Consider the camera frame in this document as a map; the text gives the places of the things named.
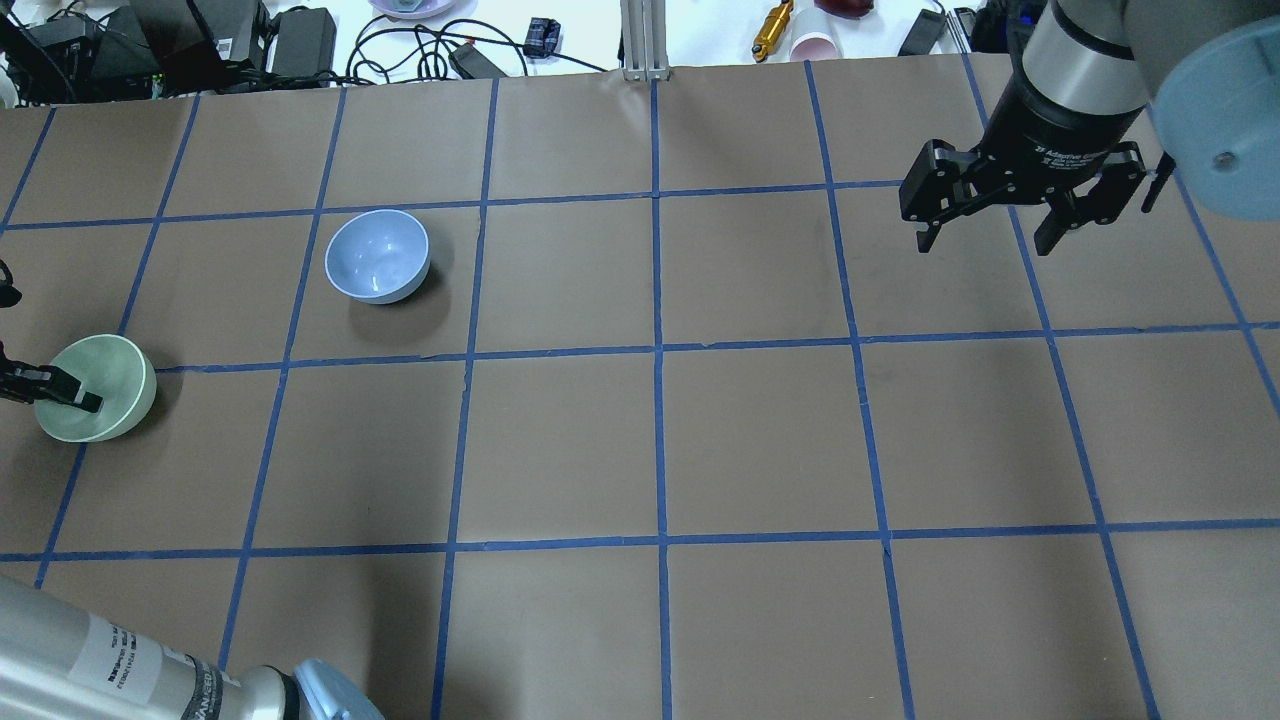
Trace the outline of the black power adapter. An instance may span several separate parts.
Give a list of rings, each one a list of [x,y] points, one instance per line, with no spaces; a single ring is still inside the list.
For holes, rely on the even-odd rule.
[[[943,13],[920,9],[910,29],[900,44],[899,56],[924,56],[932,54],[946,26]]]

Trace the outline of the yellow tool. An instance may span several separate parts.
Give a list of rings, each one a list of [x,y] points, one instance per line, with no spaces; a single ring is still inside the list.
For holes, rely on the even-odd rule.
[[[794,1],[778,1],[768,10],[751,41],[751,59],[759,64],[769,59],[780,45],[794,13]]]

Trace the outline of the small blue black module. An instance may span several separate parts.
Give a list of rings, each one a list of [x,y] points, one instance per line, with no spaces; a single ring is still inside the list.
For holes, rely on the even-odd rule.
[[[562,26],[548,17],[534,17],[527,24],[522,44],[522,54],[529,59],[548,59],[554,56],[561,45]]]

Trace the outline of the green ceramic bowl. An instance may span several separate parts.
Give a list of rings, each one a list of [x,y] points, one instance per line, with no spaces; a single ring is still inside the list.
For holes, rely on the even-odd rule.
[[[74,377],[84,392],[101,398],[95,413],[37,401],[37,423],[54,439],[68,443],[114,439],[134,429],[154,405],[155,368],[127,337],[96,334],[79,340],[60,351],[52,365]]]

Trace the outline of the black laptop stand equipment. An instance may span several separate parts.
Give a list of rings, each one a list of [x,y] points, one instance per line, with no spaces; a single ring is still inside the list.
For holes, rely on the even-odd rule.
[[[3,3],[3,56],[29,104],[113,102],[223,91],[268,69],[261,1],[123,1],[101,18],[74,3],[22,24]]]

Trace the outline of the black power brick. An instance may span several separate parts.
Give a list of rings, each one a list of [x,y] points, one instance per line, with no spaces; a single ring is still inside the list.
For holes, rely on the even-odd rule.
[[[499,79],[508,74],[472,44],[460,44],[449,51],[449,64],[461,79]]]

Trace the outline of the black flat device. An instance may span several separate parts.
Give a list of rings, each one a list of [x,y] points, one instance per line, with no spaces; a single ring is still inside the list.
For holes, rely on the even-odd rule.
[[[332,82],[337,23],[326,8],[296,6],[278,13],[270,24],[270,72],[298,88]]]

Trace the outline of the aluminium frame post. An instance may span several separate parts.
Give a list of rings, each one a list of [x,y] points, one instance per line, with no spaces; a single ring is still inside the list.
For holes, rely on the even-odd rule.
[[[621,70],[626,81],[667,81],[671,76],[667,53],[667,13],[662,0],[622,0]]]

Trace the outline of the pink cup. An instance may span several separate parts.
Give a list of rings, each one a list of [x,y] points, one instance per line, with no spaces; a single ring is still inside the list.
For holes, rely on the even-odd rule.
[[[788,61],[824,61],[844,56],[838,40],[824,31],[805,31],[795,35],[788,45]]]

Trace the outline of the purple plate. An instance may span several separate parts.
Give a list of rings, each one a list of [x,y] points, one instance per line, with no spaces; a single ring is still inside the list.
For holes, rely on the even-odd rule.
[[[452,9],[457,1],[454,0],[421,0],[421,1],[383,1],[383,0],[370,0],[367,3],[379,14],[385,14],[390,18],[402,20],[421,20]]]

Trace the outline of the blue ceramic bowl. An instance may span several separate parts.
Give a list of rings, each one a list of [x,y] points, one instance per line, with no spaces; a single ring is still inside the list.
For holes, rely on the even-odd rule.
[[[330,238],[324,272],[348,299],[396,304],[425,282],[431,261],[426,227],[407,211],[378,209],[347,220]]]

